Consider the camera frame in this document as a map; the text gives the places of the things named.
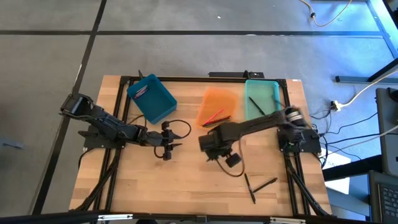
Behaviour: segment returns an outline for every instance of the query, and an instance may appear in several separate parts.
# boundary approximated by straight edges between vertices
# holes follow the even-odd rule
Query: orange plastic bin
[[[195,120],[196,127],[204,128],[202,127],[203,124],[220,110],[223,111],[215,116],[212,121],[227,116],[231,116],[231,119],[233,119],[236,108],[238,107],[238,100],[238,95],[232,91],[210,87],[205,92],[203,101],[199,107],[199,113]]]

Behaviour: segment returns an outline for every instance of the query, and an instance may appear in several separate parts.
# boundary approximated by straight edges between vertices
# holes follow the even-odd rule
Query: concrete floor
[[[100,0],[2,0],[0,29],[90,30]],[[341,2],[313,2],[317,18],[330,19]],[[298,0],[113,0],[100,30],[366,30],[377,26],[363,2],[332,25],[317,28]],[[86,36],[0,36],[0,136],[23,142],[0,150],[0,216],[29,212],[39,177],[58,128],[58,110],[70,92]],[[364,85],[336,84],[336,75],[367,77],[392,61],[380,38],[259,36],[97,37],[81,86],[96,99],[103,75],[207,76],[210,71],[262,71],[267,78],[296,78],[304,84],[311,113],[330,100],[346,102]],[[351,106],[333,113],[332,131],[376,112],[375,85]],[[313,121],[321,130],[326,121]],[[44,212],[67,211],[86,124],[71,122]],[[377,118],[343,130],[329,141],[378,132]],[[380,153],[379,141],[346,150],[362,158]]]

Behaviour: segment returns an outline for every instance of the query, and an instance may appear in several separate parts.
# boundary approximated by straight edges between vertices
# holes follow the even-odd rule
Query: black pen
[[[209,126],[218,124],[218,123],[220,123],[220,122],[227,121],[227,120],[229,120],[230,118],[231,118],[231,116],[227,116],[227,117],[225,117],[225,118],[220,118],[220,119],[217,119],[217,120],[214,120],[214,121],[209,121],[209,122],[207,122],[206,124],[202,125],[202,127],[207,128],[207,127],[209,127]]]
[[[254,190],[253,190],[253,193],[256,193],[257,191],[263,189],[263,188],[266,187],[267,185],[274,183],[277,179],[278,179],[278,178],[275,177],[275,178],[273,178],[272,180],[266,182],[265,184],[261,185],[261,186],[258,187],[257,189],[254,189]]]
[[[246,183],[248,184],[251,200],[253,201],[253,203],[256,203],[256,198],[254,197],[253,191],[251,190],[249,179],[248,179],[248,176],[246,175],[246,173],[244,173],[244,178],[246,179]]]
[[[260,111],[260,114],[262,114],[263,116],[266,115],[263,110],[259,107],[259,105],[257,105],[256,102],[254,102],[254,100],[249,96],[249,100],[254,104],[254,106],[256,106],[256,108]]]

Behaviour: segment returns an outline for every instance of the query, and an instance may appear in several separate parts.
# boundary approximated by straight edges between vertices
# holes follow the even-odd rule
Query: red pen
[[[203,125],[205,125],[206,123],[208,123],[209,121],[211,121],[211,119],[215,118],[217,115],[219,115],[221,112],[223,112],[224,109],[219,110],[217,113],[215,113],[213,116],[211,116],[209,119],[207,119],[207,121],[205,121],[205,123]]]
[[[230,118],[231,118],[231,116],[227,116],[227,117],[225,117],[225,118],[217,119],[217,120],[214,120],[214,121],[209,121],[209,122],[207,122],[206,124],[204,124],[203,127],[204,127],[204,128],[207,128],[207,127],[209,127],[209,126],[218,124],[218,123],[220,123],[220,122],[227,121],[227,120],[229,120]]]

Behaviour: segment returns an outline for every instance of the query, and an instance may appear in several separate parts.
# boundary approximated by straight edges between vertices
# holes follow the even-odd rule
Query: wooden table
[[[97,104],[112,113],[118,92],[120,76],[106,75],[103,78]],[[225,88],[240,97],[236,121],[244,121],[243,83],[204,83],[204,82],[163,82],[178,101],[177,110],[167,116],[167,120],[183,119],[192,124],[191,135],[175,142],[183,143],[172,152],[171,161],[163,161],[154,156],[153,147],[140,147],[127,144],[121,154],[119,170],[112,201],[112,212],[131,213],[173,213],[207,215],[258,215],[291,216],[289,188],[283,154],[280,153],[276,128],[250,134],[242,138],[242,149],[246,162],[246,173],[252,188],[277,177],[276,183],[256,193],[257,203],[253,204],[244,177],[233,178],[226,175],[215,161],[206,162],[205,153],[200,151],[198,137],[205,130],[194,127],[198,107],[204,92],[209,86]],[[309,120],[307,102],[300,80],[287,80],[290,104],[301,108]],[[123,91],[122,102],[126,97]],[[119,118],[123,111],[121,103]],[[128,121],[141,112],[131,101]],[[148,123],[151,131],[159,131],[160,123]],[[173,132],[185,134],[184,124],[170,124]],[[76,208],[93,190],[100,175],[104,149],[95,149],[86,154],[73,190],[70,208]],[[331,212],[322,176],[320,163],[312,154],[301,154],[305,183],[316,201],[327,212]],[[241,163],[230,170],[238,173]],[[107,186],[104,188],[100,208],[104,208]],[[296,186],[298,209],[303,213],[300,190]]]

